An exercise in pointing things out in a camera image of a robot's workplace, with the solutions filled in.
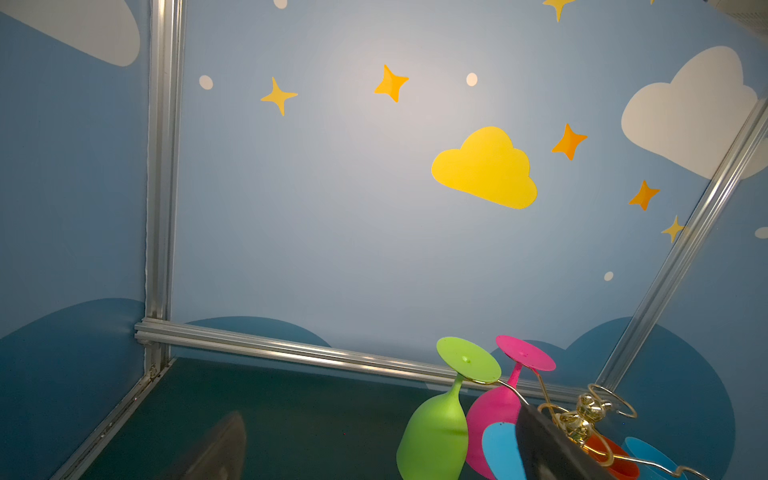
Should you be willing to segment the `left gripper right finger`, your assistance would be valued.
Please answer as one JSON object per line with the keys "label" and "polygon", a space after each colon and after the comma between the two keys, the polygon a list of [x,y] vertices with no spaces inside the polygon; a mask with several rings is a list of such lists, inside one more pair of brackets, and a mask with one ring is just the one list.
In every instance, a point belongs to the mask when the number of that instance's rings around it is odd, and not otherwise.
{"label": "left gripper right finger", "polygon": [[612,476],[572,442],[549,418],[522,404],[516,439],[528,480],[611,480]]}

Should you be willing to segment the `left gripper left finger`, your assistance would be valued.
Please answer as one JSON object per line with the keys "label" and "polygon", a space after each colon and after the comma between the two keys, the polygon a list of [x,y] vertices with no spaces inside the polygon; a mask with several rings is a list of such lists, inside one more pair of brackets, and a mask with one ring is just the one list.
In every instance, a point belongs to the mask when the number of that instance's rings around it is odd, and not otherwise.
{"label": "left gripper left finger", "polygon": [[179,457],[158,479],[241,479],[247,433],[240,412],[232,411]]}

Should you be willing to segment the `blue wine glass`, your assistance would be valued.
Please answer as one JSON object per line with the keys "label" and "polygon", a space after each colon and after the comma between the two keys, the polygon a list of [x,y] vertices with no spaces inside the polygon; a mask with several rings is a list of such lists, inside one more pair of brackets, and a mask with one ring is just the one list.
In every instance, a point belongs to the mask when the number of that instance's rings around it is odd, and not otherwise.
{"label": "blue wine glass", "polygon": [[485,460],[496,480],[525,480],[516,425],[497,422],[489,425],[482,436]]}
{"label": "blue wine glass", "polygon": [[[622,443],[622,448],[629,454],[630,457],[657,463],[669,469],[670,471],[675,471],[678,467],[678,465],[670,458],[668,458],[664,453],[638,438],[626,437]],[[682,477],[673,477],[670,474],[667,474],[664,471],[649,465],[638,464],[637,467],[639,469],[639,480],[686,479],[685,475]]]}

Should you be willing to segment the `red wine glass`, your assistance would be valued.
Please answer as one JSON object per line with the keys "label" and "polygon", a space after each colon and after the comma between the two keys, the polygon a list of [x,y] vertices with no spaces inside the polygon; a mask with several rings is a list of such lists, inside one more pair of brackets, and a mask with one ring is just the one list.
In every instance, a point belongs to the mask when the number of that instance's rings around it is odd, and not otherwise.
{"label": "red wine glass", "polygon": [[628,454],[618,444],[608,438],[600,440],[596,435],[591,436],[585,443],[587,454],[598,463],[608,460],[606,447],[609,447],[614,460],[606,467],[606,470],[619,480],[637,480],[639,478],[639,468],[630,461],[619,459],[619,456],[627,457]]}

